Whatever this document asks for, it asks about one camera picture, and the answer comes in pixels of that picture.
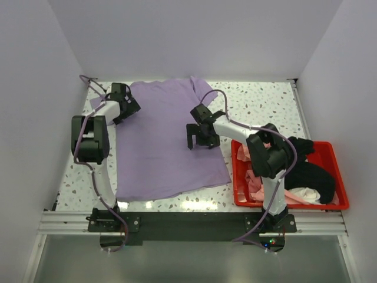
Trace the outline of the purple t shirt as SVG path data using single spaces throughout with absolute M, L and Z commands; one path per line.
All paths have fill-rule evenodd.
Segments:
M 165 199 L 230 182 L 220 148 L 187 147 L 191 110 L 217 97 L 204 79 L 139 81 L 130 89 L 141 109 L 115 128 L 119 201 Z

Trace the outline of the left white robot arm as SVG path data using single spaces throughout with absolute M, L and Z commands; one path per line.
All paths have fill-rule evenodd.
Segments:
M 110 91 L 100 95 L 100 102 L 91 112 L 74 116 L 71 120 L 73 161 L 77 165 L 88 168 L 97 200 L 92 215 L 88 218 L 94 227 L 128 232 L 108 175 L 107 158 L 110 154 L 108 126 L 122 123 L 140 109 L 129 85 L 112 83 Z

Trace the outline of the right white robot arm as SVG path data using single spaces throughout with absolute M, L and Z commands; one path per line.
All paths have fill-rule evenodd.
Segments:
M 288 215 L 285 199 L 285 176 L 297 163 L 297 151 L 292 142 L 280 134 L 274 124 L 248 126 L 231 119 L 227 112 L 212 113 L 202 103 L 190 112 L 194 124 L 186 125 L 187 147 L 220 146 L 220 137 L 228 137 L 247 146 L 254 175 L 262 178 L 264 200 L 262 216 L 243 236 L 242 241 L 261 226 L 268 231 L 277 231 Z

